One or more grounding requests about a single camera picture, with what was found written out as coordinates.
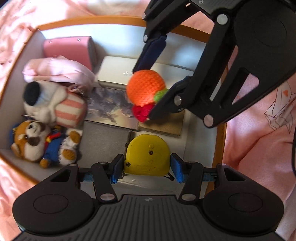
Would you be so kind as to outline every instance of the open box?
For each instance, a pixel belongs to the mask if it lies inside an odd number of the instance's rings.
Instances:
[[[117,57],[122,61],[118,68],[109,71],[110,65],[101,66],[98,79],[124,83],[129,79],[126,73],[132,71],[133,64],[140,55],[145,22],[136,17],[93,16],[74,18],[43,26],[32,33],[31,38],[19,55],[5,85],[0,100],[0,156],[20,175],[37,183],[56,172],[61,167],[42,169],[37,163],[16,158],[9,146],[9,131],[15,123],[24,121],[22,94],[26,82],[23,80],[24,65],[32,58],[43,58],[45,39],[70,36],[91,36],[100,64],[105,56]],[[199,30],[178,26],[168,34],[167,47],[158,58],[155,69],[164,78],[168,87],[192,74],[204,50],[209,35]],[[186,111],[180,137],[162,137],[171,153],[177,153],[185,161],[198,161],[211,167],[222,161],[226,125],[207,129],[196,116]],[[182,185],[163,177],[127,175],[114,186],[115,191],[126,194],[179,194]]]

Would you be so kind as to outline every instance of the crochet toy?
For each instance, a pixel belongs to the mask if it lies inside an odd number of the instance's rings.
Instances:
[[[160,101],[168,89],[163,78],[153,70],[140,70],[131,77],[126,92],[134,104],[134,116],[145,122],[154,105]]]
[[[23,98],[26,114],[50,126],[74,128],[86,114],[83,98],[55,82],[38,80],[28,83]]]
[[[64,166],[76,161],[76,148],[81,139],[78,131],[68,135],[60,126],[51,129],[39,121],[27,120],[11,130],[13,153],[30,162],[40,162],[47,168],[51,163]]]

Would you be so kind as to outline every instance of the black cable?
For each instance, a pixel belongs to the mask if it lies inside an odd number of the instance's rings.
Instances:
[[[293,138],[293,144],[292,144],[292,169],[293,169],[294,175],[296,177],[295,148],[296,148],[296,125],[295,125],[294,138]]]

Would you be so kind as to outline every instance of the silver screw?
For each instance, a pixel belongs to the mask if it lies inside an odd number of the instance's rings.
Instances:
[[[204,117],[204,124],[206,127],[211,127],[214,123],[214,118],[211,115],[206,115]]]
[[[176,95],[175,98],[174,98],[174,103],[175,103],[176,106],[181,105],[181,103],[182,103],[182,98],[181,98],[181,96]]]
[[[147,35],[144,35],[144,37],[143,37],[144,43],[146,43],[147,40],[148,40],[148,36]]]
[[[184,200],[184,201],[187,201],[187,202],[190,202],[190,201],[194,201],[196,199],[196,196],[194,194],[191,194],[191,193],[187,193],[187,194],[183,194],[181,196],[181,198]]]
[[[227,17],[225,14],[220,14],[220,15],[217,17],[217,22],[218,22],[220,25],[225,25],[225,24],[227,24],[227,22],[228,22],[228,17]]]
[[[115,196],[112,194],[112,193],[104,193],[100,196],[100,198],[103,200],[103,201],[111,201],[115,198]]]

